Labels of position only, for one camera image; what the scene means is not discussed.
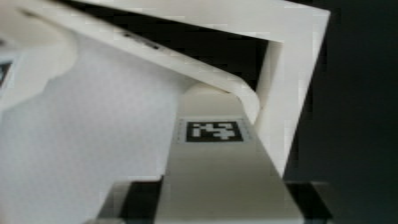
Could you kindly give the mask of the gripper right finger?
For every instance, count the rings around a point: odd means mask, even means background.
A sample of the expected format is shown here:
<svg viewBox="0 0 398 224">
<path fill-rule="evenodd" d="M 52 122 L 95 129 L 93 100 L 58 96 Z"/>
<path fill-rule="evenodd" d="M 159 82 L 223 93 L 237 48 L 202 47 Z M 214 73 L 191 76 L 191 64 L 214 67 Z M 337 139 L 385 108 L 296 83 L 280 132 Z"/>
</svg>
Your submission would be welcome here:
<svg viewBox="0 0 398 224">
<path fill-rule="evenodd" d="M 342 201 L 337 191 L 326 182 L 310 183 L 314 192 L 314 214 L 315 224 L 346 224 Z"/>
</svg>

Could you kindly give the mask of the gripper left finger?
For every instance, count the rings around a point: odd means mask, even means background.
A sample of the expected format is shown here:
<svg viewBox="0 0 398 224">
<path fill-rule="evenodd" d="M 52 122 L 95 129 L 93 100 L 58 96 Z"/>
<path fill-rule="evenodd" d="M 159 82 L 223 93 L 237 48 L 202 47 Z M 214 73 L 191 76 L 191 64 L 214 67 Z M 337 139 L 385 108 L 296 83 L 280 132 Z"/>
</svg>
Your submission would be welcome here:
<svg viewBox="0 0 398 224">
<path fill-rule="evenodd" d="M 127 182 L 115 182 L 106 194 L 97 216 L 86 220 L 86 224 L 125 224 L 120 218 L 120 210 L 129 189 Z"/>
</svg>

